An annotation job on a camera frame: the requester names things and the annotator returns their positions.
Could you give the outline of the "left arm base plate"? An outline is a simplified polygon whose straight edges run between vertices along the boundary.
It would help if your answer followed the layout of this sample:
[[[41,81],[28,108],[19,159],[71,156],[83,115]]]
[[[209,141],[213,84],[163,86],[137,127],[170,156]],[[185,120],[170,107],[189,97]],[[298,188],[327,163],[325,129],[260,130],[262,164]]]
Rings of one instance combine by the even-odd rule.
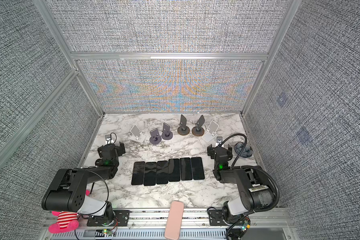
[[[126,227],[128,225],[131,211],[113,210],[113,214],[107,212],[103,216],[90,216],[87,221],[87,227]]]

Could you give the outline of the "phone with purple case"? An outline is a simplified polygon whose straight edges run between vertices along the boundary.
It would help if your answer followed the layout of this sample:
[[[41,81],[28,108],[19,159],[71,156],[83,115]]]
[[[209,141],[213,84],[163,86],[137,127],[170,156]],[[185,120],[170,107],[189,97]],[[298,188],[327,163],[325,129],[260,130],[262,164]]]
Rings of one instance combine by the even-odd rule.
[[[144,174],[145,174],[145,162],[135,162],[133,167],[133,174],[131,185],[137,186],[144,183]]]

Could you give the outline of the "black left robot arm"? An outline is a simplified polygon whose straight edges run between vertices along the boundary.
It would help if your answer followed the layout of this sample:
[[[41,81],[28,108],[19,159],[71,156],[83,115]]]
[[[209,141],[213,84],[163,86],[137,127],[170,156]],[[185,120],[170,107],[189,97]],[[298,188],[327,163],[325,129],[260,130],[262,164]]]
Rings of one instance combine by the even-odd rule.
[[[72,212],[91,217],[96,223],[110,226],[115,222],[112,204],[86,195],[87,185],[113,179],[119,157],[126,153],[125,144],[107,144],[98,148],[100,158],[94,167],[59,169],[47,189],[42,208],[46,211]]]

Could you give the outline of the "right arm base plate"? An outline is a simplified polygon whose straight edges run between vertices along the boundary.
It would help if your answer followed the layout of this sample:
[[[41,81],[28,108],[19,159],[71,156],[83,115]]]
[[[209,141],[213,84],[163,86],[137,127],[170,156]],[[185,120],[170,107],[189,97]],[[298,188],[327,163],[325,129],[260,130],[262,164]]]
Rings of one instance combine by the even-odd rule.
[[[237,225],[251,225],[251,220],[249,219],[249,217],[244,217],[243,214],[235,216],[225,216],[223,210],[213,207],[207,209],[207,214],[209,216],[209,222],[211,226],[231,226],[238,220],[240,221],[237,223]]]

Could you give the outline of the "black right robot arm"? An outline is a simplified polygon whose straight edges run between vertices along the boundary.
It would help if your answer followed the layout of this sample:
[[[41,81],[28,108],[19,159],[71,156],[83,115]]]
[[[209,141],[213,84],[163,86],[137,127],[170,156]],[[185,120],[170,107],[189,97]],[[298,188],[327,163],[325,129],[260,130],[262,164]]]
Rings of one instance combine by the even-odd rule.
[[[208,146],[207,155],[214,160],[213,174],[222,184],[235,184],[239,196],[223,204],[223,220],[231,225],[240,218],[266,212],[277,206],[280,190],[273,178],[260,166],[229,166],[232,147]]]

